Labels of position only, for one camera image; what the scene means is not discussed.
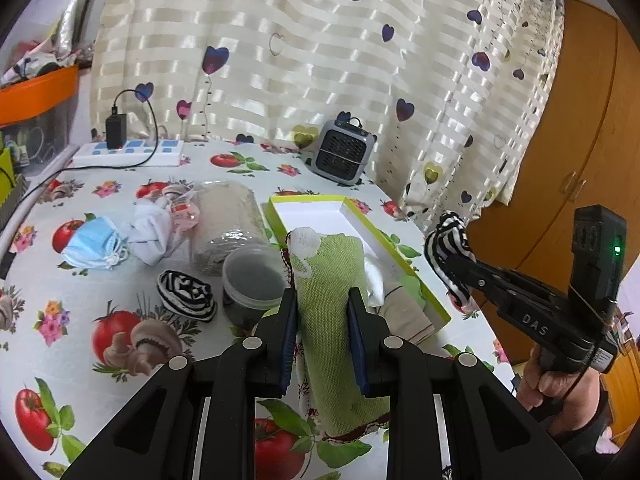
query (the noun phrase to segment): white power strip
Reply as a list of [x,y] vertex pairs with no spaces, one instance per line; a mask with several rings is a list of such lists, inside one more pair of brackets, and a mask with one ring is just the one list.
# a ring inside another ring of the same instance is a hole
[[[183,140],[161,139],[156,154],[145,166],[180,166]],[[81,166],[130,166],[145,160],[154,150],[144,140],[128,140],[119,150],[108,150],[106,142],[84,144],[74,155],[76,168]]]

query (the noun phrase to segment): face mask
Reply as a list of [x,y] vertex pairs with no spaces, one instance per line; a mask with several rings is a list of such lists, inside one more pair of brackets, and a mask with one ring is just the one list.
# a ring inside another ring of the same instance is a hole
[[129,249],[113,222],[100,216],[78,228],[62,257],[79,269],[111,269],[129,257]]

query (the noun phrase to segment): black sleeve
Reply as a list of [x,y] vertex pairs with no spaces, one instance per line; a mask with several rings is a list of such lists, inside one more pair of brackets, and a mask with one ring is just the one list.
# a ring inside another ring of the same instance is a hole
[[596,452],[596,443],[607,425],[608,402],[609,393],[601,388],[598,409],[591,421],[580,430],[563,433],[554,439],[584,480],[596,480],[615,456]]

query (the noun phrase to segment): folded beige cloth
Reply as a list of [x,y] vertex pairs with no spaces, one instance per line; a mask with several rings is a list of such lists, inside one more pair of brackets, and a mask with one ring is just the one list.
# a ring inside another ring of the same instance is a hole
[[395,280],[384,281],[385,302],[378,314],[385,318],[389,331],[415,345],[435,332],[431,320],[414,297]]

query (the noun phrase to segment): heart-patterned curtain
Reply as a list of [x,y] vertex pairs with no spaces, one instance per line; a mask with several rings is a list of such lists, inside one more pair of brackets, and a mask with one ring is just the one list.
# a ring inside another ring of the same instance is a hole
[[367,175],[425,230],[507,203],[553,83],[563,0],[107,0],[92,122],[293,148],[325,121],[377,136]]

